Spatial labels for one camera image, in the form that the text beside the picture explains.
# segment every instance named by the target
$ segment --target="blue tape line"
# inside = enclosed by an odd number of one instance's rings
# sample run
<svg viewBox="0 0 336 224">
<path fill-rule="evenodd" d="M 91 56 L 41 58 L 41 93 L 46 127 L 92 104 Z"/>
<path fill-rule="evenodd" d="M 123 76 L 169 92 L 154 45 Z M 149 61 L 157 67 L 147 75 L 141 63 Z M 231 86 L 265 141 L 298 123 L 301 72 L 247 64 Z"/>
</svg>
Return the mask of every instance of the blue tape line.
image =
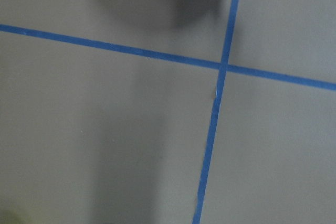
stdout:
<svg viewBox="0 0 336 224">
<path fill-rule="evenodd" d="M 253 69 L 253 68 L 239 67 L 235 65 L 228 65 L 227 71 L 233 72 L 233 73 L 245 74 L 248 76 L 256 76 L 256 77 L 262 77 L 266 79 L 290 82 L 290 83 L 295 83 L 299 85 L 310 86 L 310 87 L 315 87 L 315 88 L 320 88 L 320 89 L 336 90 L 336 83 L 312 80 L 312 79 L 297 77 L 297 76 L 289 76 L 287 74 L 282 74 L 282 73 L 268 72 L 268 71 Z"/>
<path fill-rule="evenodd" d="M 237 10 L 238 10 L 238 2 L 239 0 L 231 0 L 231 7 L 230 7 L 230 12 L 229 12 L 229 18 L 227 21 L 224 48 L 223 48 L 223 53 L 222 53 L 222 60 L 221 60 L 220 68 L 218 72 L 216 98 L 213 103 L 212 112 L 211 112 L 211 120 L 210 120 L 210 126 L 208 130 L 208 137 L 206 140 L 203 167 L 201 171 L 201 177 L 200 177 L 198 192 L 197 192 L 197 206 L 196 206 L 192 224 L 199 224 L 201 221 L 205 189 L 206 189 L 206 184 L 207 184 L 208 175 L 209 175 L 212 150 L 214 147 L 219 109 L 221 107 L 221 100 L 223 96 L 226 71 L 227 71 L 227 66 L 228 66 L 228 61 L 229 61 L 229 54 L 230 54 L 232 37 L 233 37 Z"/>
<path fill-rule="evenodd" d="M 123 52 L 126 54 L 144 56 L 144 57 L 149 57 L 149 58 L 154 58 L 154 59 L 174 61 L 178 63 L 184 63 L 184 64 L 194 65 L 194 66 L 199 66 L 199 67 L 204 67 L 204 68 L 219 69 L 219 65 L 220 65 L 219 62 L 214 62 L 214 61 L 166 54 L 163 52 L 122 46 L 122 45 L 117 45 L 117 44 L 112 44 L 112 43 L 107 43 L 107 42 L 77 38 L 77 37 L 61 35 L 61 34 L 48 33 L 46 31 L 38 31 L 38 30 L 32 30 L 32 29 L 9 26 L 9 25 L 0 24 L 0 31 L 5 31 L 8 33 L 13 33 L 13 34 L 26 35 L 26 36 L 31 36 L 31 37 L 37 37 L 37 38 L 43 38 L 43 39 L 50 39 L 50 40 L 55 40 L 55 41 L 61 41 L 61 42 L 66 42 L 66 43 L 71 43 L 71 44 L 76 44 L 76 45 L 81 45 L 81 46 L 87 46 L 87 47 L 93 47 L 93 48 L 99 48 L 99 49 L 104 49 L 104 50 L 109 50 L 109 51 Z"/>
</svg>

